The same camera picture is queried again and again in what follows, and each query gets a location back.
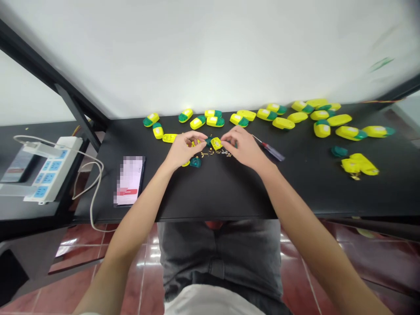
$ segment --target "hand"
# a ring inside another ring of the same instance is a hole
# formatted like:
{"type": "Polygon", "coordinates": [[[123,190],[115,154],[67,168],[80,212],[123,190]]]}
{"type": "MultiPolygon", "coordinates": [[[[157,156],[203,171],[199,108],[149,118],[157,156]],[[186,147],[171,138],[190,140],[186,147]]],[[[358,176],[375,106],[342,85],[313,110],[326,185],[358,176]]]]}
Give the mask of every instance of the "hand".
{"type": "Polygon", "coordinates": [[[221,137],[222,145],[228,150],[239,162],[255,171],[267,163],[272,162],[261,150],[254,137],[241,126],[233,127],[228,133],[221,137]]]}
{"type": "Polygon", "coordinates": [[[163,164],[173,171],[176,170],[206,147],[207,138],[205,134],[194,130],[177,135],[163,164]]]}

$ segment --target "power strip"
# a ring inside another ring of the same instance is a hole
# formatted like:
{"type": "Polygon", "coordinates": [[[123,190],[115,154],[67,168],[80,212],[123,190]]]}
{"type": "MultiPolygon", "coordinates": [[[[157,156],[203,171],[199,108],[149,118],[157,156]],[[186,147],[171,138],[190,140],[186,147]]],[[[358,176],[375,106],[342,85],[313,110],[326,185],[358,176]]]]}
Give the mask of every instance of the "power strip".
{"type": "Polygon", "coordinates": [[[32,184],[37,187],[36,192],[23,201],[35,201],[41,205],[54,201],[77,156],[74,150],[79,150],[82,143],[81,138],[74,136],[60,137],[54,147],[62,150],[61,156],[47,158],[32,184]]]}

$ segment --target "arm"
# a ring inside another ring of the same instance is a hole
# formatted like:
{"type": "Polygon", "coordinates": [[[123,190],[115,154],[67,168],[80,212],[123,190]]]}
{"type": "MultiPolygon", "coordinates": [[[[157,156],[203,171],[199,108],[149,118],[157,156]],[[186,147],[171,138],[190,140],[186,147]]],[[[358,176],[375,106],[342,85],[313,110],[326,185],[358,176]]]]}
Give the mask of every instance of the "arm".
{"type": "Polygon", "coordinates": [[[221,140],[238,161],[253,168],[261,177],[287,235],[340,313],[391,314],[358,276],[335,239],[261,151],[252,135],[236,126],[221,140]]]}
{"type": "Polygon", "coordinates": [[[74,315],[86,312],[120,314],[128,271],[152,228],[169,180],[178,167],[204,149],[205,139],[207,136],[196,131],[176,137],[164,163],[115,231],[101,268],[73,312],[74,315]],[[197,139],[202,143],[191,147],[191,141],[196,143],[197,139]]]}

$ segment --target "person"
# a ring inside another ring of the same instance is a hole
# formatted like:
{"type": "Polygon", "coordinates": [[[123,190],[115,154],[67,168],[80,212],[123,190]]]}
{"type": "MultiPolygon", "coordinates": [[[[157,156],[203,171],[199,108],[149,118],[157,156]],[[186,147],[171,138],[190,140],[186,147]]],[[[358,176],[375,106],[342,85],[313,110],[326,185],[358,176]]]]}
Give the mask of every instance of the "person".
{"type": "MultiPolygon", "coordinates": [[[[205,148],[205,139],[197,131],[176,137],[118,226],[73,314],[120,313],[130,265],[152,228],[168,182],[205,148]]],[[[231,221],[216,230],[204,222],[158,223],[165,314],[291,314],[281,300],[280,224],[341,314],[391,314],[252,135],[235,126],[220,140],[260,176],[279,220],[231,221]]]]}

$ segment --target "screwdriver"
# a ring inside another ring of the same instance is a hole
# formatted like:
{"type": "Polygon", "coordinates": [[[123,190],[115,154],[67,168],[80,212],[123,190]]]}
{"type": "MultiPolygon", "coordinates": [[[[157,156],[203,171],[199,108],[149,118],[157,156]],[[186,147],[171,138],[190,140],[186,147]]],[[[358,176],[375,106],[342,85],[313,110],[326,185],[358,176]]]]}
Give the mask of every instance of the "screwdriver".
{"type": "Polygon", "coordinates": [[[276,149],[274,149],[269,144],[266,144],[265,142],[262,142],[256,136],[254,136],[254,135],[252,135],[252,136],[254,138],[256,138],[261,143],[261,145],[264,147],[264,149],[266,149],[267,151],[269,151],[271,153],[271,155],[274,156],[277,160],[279,160],[280,162],[284,161],[285,157],[283,155],[281,155],[279,152],[277,152],[276,149]]]}

